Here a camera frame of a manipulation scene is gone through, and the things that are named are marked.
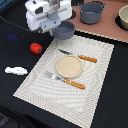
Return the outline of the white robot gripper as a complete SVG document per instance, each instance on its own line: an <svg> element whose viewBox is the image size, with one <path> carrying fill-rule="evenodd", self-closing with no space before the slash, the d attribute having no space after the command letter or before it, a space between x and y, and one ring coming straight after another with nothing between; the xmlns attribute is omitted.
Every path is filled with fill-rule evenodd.
<svg viewBox="0 0 128 128"><path fill-rule="evenodd" d="M28 0L25 7L31 31L51 31L72 16L71 0Z"/></svg>

